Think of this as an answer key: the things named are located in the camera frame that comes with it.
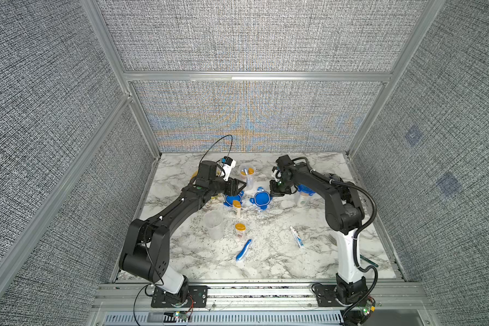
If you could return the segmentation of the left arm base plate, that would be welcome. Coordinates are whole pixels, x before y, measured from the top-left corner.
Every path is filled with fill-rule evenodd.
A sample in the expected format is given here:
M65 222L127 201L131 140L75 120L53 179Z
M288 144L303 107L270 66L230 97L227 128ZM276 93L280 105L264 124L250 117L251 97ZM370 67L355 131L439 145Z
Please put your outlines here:
M157 287L152 296L152 308L205 308L208 298L207 286L181 288L178 293L170 293Z

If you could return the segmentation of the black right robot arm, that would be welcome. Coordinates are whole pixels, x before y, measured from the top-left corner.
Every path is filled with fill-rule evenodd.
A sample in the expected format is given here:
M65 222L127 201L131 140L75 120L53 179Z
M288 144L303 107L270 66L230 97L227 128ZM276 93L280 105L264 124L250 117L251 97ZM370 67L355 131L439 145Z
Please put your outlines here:
M373 270L377 278L378 271L375 266L364 268L361 265L359 235L375 220L377 209L373 198L361 187L343 181L338 175L324 175L315 171L306 158L280 156L272 172L271 196L292 195L293 189L304 186L323 198L325 220L336 234L336 298L347 308L366 301L376 282L368 287L365 273Z

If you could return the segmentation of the clear cup back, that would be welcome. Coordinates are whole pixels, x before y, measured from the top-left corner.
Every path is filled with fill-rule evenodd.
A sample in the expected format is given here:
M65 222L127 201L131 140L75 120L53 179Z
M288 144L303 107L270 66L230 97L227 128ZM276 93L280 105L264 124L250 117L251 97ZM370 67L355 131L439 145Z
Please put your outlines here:
M251 176L244 176L241 174L241 169L244 168L244 167L252 167L254 168L255 170L255 167L250 164L250 163L245 163L245 164L242 164L239 166L239 175L240 175L240 178L247 184L244 191L245 192L251 192L253 190L253 187L254 187L254 176L255 176L255 173L254 175L251 175Z

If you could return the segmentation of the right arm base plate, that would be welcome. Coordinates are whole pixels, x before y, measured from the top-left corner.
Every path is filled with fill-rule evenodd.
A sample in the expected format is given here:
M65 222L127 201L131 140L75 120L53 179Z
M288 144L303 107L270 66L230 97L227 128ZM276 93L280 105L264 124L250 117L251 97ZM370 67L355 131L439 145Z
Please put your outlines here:
M314 283L311 286L311 291L314 293L319 307L347 307L338 301L335 285Z

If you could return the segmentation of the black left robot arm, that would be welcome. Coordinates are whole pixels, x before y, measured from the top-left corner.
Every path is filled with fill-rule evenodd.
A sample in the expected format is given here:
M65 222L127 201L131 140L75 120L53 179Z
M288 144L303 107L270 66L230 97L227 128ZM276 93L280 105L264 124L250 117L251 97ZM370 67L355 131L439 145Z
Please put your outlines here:
M119 268L155 285L175 304L185 303L189 298L189 281L170 265L171 236L214 196L237 196L244 191L247 183L230 176L233 166L203 160L196 176L170 205L146 220L131 222Z

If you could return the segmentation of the toothpaste tube vertical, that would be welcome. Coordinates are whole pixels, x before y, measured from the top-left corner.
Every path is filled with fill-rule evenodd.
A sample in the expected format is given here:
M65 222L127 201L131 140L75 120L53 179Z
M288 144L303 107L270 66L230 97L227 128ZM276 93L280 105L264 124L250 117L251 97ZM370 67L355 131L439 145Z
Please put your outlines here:
M290 232L293 235L298 247L300 249L303 249L304 248L304 242L303 242L302 238L300 237L300 235L298 234L297 230L293 226L290 226L289 229L290 229Z

